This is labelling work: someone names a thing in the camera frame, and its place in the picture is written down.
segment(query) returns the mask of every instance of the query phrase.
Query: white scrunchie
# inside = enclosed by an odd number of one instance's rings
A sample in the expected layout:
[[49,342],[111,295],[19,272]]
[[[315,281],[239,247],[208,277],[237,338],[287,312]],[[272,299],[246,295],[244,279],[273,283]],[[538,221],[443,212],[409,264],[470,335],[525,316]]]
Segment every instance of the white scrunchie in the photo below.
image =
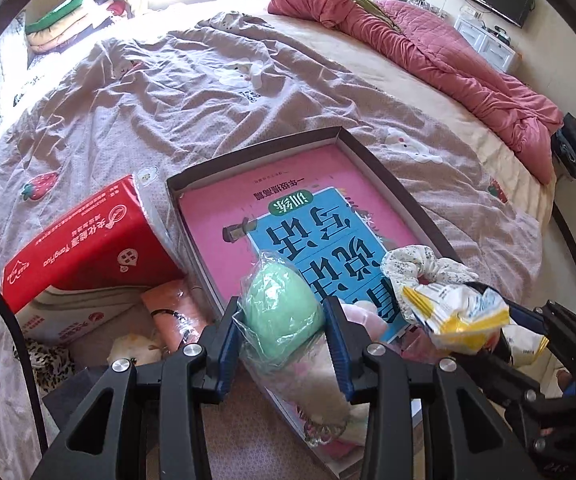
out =
[[382,260],[382,273],[392,283],[402,316],[414,325],[419,323],[412,313],[412,305],[403,294],[405,285],[419,285],[420,276],[430,283],[465,283],[479,279],[463,264],[450,258],[437,259],[433,250],[425,245],[408,245],[387,252]]

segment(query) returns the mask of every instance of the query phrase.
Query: leopard print fabric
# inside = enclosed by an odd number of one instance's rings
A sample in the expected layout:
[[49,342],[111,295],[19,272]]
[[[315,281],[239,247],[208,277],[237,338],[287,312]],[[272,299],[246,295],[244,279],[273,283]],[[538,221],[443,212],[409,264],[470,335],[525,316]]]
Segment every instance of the leopard print fabric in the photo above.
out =
[[[26,348],[33,367],[34,381],[42,395],[52,392],[75,374],[75,363],[67,348],[46,346],[32,339],[26,339]],[[13,352],[15,359],[19,359],[16,348],[13,348]]]

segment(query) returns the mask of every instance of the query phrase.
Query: tissue box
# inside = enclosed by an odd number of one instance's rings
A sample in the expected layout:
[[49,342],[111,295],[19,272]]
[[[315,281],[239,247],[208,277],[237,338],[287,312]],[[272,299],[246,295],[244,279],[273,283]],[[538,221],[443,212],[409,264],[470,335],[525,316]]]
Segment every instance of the tissue box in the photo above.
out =
[[64,344],[183,276],[161,219],[128,175],[19,251],[4,268],[2,293],[25,337]]

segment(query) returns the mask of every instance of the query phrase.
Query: pink quilt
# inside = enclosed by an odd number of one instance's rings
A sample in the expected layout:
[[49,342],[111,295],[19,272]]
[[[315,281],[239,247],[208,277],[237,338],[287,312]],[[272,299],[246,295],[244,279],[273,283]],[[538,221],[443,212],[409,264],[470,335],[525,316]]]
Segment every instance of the pink quilt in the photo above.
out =
[[497,72],[450,25],[397,0],[375,2],[393,30],[353,0],[270,0],[268,12],[320,22],[373,47],[412,75],[459,101],[514,151],[542,183],[554,176],[550,136],[562,112],[547,97]]

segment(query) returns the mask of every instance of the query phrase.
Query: black strap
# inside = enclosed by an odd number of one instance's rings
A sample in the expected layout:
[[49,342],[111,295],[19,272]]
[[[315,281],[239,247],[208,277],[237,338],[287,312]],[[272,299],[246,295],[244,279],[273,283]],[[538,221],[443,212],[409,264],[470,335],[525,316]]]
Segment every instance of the black strap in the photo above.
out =
[[1,293],[0,316],[12,336],[12,341],[15,344],[15,348],[19,355],[19,362],[21,363],[24,380],[26,381],[26,389],[28,390],[28,397],[30,398],[30,408],[33,411],[34,426],[36,427],[37,439],[39,440],[39,449],[43,455],[48,449],[48,439],[46,438],[46,427],[44,426],[44,416],[42,415],[37,386],[34,384],[33,367],[30,364],[30,356],[28,355],[28,349],[26,348],[26,342],[24,341],[24,334],[21,332],[21,327]]
[[155,317],[157,314],[170,314],[171,316],[176,317],[180,321],[186,320],[186,316],[184,316],[181,312],[177,312],[177,311],[171,310],[169,308],[158,308],[157,310],[153,310],[150,313],[150,316]]

